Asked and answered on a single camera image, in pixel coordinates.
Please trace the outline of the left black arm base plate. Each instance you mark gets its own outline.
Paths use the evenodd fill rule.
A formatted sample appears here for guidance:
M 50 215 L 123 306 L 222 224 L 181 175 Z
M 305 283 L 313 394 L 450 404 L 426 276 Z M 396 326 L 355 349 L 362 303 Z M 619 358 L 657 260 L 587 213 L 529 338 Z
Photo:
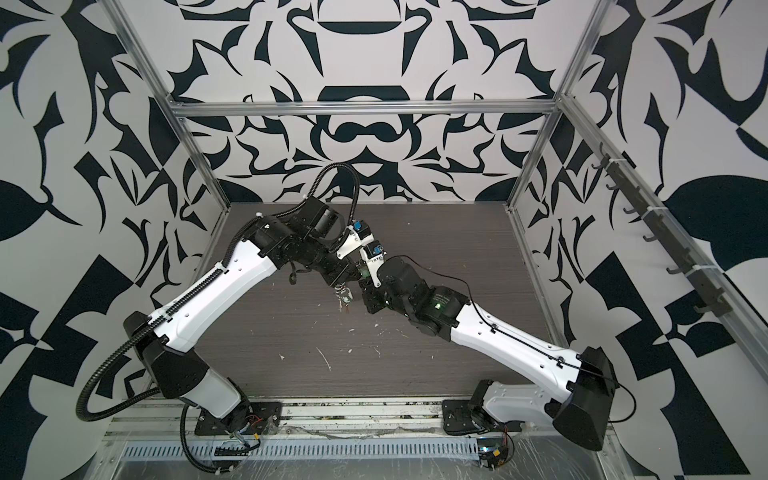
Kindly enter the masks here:
M 197 436 L 221 436 L 238 432 L 242 436 L 271 434 L 281 423 L 283 404 L 278 401 L 251 402 L 248 407 L 238 406 L 223 419 L 206 410 L 197 415 L 194 434 Z

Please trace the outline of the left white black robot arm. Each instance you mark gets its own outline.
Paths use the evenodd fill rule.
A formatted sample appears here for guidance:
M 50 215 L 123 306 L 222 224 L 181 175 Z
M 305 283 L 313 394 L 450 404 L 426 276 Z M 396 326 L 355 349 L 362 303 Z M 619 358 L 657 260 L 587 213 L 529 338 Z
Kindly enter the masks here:
M 135 351 L 165 398 L 180 399 L 217 419 L 245 416 L 245 395 L 195 346 L 240 297 L 284 265 L 317 272 L 334 288 L 359 279 L 350 256 L 372 241 L 372 233 L 364 221 L 355 220 L 342 228 L 341 245 L 328 243 L 325 237 L 338 217 L 314 197 L 287 217 L 258 215 L 241 228 L 222 261 L 148 316 L 145 322 L 153 329 Z

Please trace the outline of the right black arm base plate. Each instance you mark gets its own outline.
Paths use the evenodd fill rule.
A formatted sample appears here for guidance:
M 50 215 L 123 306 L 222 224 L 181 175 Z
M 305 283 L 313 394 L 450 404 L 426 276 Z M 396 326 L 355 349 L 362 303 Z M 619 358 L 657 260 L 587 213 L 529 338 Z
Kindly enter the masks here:
M 472 407 L 469 400 L 443 400 L 441 402 L 442 429 L 447 435 L 462 436 L 489 432 L 521 432 L 523 421 L 500 423 Z

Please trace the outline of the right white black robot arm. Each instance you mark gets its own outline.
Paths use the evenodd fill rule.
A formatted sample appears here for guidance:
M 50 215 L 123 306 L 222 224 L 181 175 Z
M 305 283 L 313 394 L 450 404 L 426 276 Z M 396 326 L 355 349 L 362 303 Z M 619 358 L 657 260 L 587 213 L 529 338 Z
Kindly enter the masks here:
M 600 348 L 577 352 L 538 339 L 490 314 L 469 293 L 428 284 L 401 257 L 361 262 L 359 285 L 370 313 L 387 308 L 421 333 L 477 351 L 537 385 L 535 408 L 572 443 L 591 451 L 604 445 L 619 384 Z

